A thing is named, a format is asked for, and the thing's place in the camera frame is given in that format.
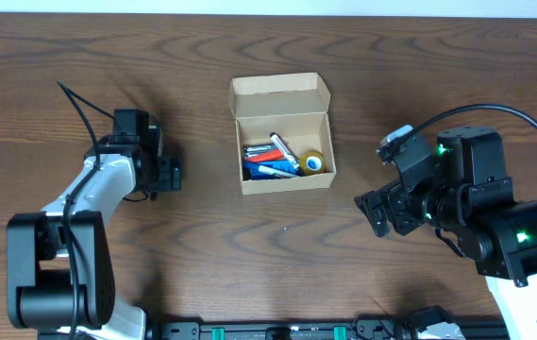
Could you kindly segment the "blue whiteboard marker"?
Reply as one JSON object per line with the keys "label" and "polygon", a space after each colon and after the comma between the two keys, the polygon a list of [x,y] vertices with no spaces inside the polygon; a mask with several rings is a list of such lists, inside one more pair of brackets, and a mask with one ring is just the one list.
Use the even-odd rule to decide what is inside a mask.
{"label": "blue whiteboard marker", "polygon": [[271,176],[276,176],[276,177],[281,177],[281,178],[298,178],[297,174],[278,170],[276,168],[261,165],[255,162],[245,161],[243,163],[243,166],[247,168],[248,170],[258,171],[266,175],[271,175]]}

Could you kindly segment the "blue plastic rectangular block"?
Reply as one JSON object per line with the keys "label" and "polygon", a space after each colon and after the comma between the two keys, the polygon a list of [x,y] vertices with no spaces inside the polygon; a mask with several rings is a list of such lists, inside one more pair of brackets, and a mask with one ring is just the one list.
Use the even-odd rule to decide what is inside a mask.
{"label": "blue plastic rectangular block", "polygon": [[[286,161],[286,160],[282,160],[282,161],[264,161],[264,162],[256,162],[256,163],[259,163],[261,165],[265,165],[265,166],[269,166],[269,167],[273,167],[273,168],[276,168],[278,170],[282,170],[282,171],[286,171],[286,172],[289,172],[289,173],[295,173],[295,170],[294,168],[291,166],[291,164]],[[276,176],[271,176],[271,175],[266,175],[266,174],[263,174],[263,173],[260,173],[258,171],[254,171],[254,170],[248,170],[247,168],[245,168],[248,172],[249,172],[249,175],[250,175],[250,178],[252,180],[261,180],[261,179],[290,179],[290,178],[281,178],[281,177],[276,177]]]}

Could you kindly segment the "yellow tape roll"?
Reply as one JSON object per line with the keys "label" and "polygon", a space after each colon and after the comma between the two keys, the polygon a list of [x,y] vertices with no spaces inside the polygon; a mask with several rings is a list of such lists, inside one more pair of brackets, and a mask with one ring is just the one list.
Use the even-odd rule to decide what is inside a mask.
{"label": "yellow tape roll", "polygon": [[317,151],[303,154],[299,164],[305,176],[318,175],[326,171],[326,162],[323,155]]}

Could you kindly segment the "black whiteboard marker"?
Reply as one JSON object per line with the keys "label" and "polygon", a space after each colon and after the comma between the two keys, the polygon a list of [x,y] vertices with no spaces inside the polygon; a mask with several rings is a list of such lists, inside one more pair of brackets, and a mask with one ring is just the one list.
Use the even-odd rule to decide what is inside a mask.
{"label": "black whiteboard marker", "polygon": [[294,153],[290,150],[290,148],[284,143],[284,141],[281,139],[281,137],[275,133],[272,132],[270,134],[270,139],[273,142],[273,144],[277,147],[277,149],[281,152],[283,157],[291,164],[291,166],[294,168],[295,173],[303,177],[304,172],[301,168],[301,165],[299,163],[298,158],[294,155]]}

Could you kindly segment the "cardboard box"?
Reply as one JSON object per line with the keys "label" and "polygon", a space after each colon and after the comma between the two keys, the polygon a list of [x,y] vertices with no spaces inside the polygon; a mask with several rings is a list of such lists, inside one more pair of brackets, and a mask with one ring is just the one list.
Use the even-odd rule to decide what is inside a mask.
{"label": "cardboard box", "polygon": [[324,171],[301,178],[253,180],[239,166],[244,195],[328,188],[337,174],[328,108],[330,92],[316,73],[247,76],[231,80],[228,103],[236,128],[239,161],[243,149],[267,145],[276,133],[301,160],[320,153]]}

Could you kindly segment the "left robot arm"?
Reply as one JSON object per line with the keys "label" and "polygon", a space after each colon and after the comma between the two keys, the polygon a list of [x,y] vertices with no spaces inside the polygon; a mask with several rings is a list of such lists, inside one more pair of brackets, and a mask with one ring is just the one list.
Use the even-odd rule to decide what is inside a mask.
{"label": "left robot arm", "polygon": [[159,122],[119,109],[111,134],[85,155],[81,172],[40,212],[7,225],[7,313],[43,339],[158,339],[147,312],[116,294],[106,226],[119,204],[156,200],[181,187],[180,163],[163,151]]}

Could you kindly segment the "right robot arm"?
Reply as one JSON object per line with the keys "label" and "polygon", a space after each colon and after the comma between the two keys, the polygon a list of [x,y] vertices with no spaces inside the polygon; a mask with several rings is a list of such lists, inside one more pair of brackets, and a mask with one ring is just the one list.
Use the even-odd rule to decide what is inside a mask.
{"label": "right robot arm", "polygon": [[399,178],[355,199],[374,233],[407,235],[428,224],[474,261],[512,339],[537,339],[537,200],[517,201],[500,135],[457,127],[432,150],[413,136],[394,154]]}

